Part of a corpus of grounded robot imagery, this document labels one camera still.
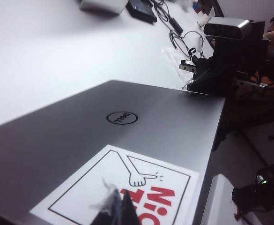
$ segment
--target red letter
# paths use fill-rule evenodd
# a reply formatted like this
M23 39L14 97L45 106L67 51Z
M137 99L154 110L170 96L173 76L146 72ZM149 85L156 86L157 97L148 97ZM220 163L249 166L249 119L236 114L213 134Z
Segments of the red letter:
M151 219L154 222L154 225L160 225L159 219L156 218L154 215L149 214L149 213L143 213L143 214L139 215L140 224L142 224L142 220L145 219L145 218Z
M175 196L173 190L169 190L169 189L165 189L165 188L161 188L161 187L151 187L151 190L152 191L158 191L160 193L147 194L147 198L149 200L171 206L171 202L168 201L167 199L161 198L161 196Z

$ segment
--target black object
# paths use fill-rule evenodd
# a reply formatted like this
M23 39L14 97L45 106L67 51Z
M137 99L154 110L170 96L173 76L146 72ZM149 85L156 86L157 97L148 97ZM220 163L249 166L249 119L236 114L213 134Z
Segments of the black object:
M147 0L129 0L126 8L132 17L149 23L155 23L157 18L151 10L152 6Z
M233 95L240 83L261 91L274 90L260 86L263 76L274 80L274 56L268 57L269 41L263 39L265 22L251 22L250 26L251 32L242 39L216 38L213 56L198 59L193 82L187 85L189 91L226 97ZM190 65L182 61L181 66ZM257 71L259 79L252 82L251 77L256 77Z
M234 188L232 200L238 207L236 218L250 211L274 209L274 164L257 172L255 184Z
M91 225L140 225L128 191L125 191L121 201L119 192L115 189Z
M176 30L178 34L181 34L184 31L174 18L170 18L169 23L172 25L172 27Z

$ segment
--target floor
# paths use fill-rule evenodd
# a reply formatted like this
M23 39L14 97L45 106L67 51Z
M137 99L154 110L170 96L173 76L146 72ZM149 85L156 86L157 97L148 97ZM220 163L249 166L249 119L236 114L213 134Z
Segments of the floor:
M211 154L207 182L221 173L233 186L241 188L253 184L256 172L263 167L262 161L241 134L229 134ZM274 210L256 213L256 216L263 225L274 224Z

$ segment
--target white object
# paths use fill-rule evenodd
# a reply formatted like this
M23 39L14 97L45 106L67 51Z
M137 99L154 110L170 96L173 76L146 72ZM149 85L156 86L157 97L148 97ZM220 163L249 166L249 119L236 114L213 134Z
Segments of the white object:
M192 6L193 1L192 0L177 0L176 1L181 8L186 12L188 10L189 7Z
M204 25L206 25L206 23L208 22L209 19L210 19L210 17L207 14L204 14L197 22L199 27L201 28Z
M245 221L236 221L234 218L237 206L232 201L233 189L222 174L213 177L201 225L247 225ZM252 212L247 213L246 218L254 225L262 225Z
M128 0L82 0L81 9L102 9L120 14Z
M54 225L89 225L107 184L130 192L143 225L181 225L198 173L107 145L30 212Z

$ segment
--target white wall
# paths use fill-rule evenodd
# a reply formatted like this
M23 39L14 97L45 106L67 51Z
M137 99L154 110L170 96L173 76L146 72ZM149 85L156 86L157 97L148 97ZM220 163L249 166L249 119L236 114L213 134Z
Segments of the white wall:
M274 17L274 0L218 0L225 17L266 21Z

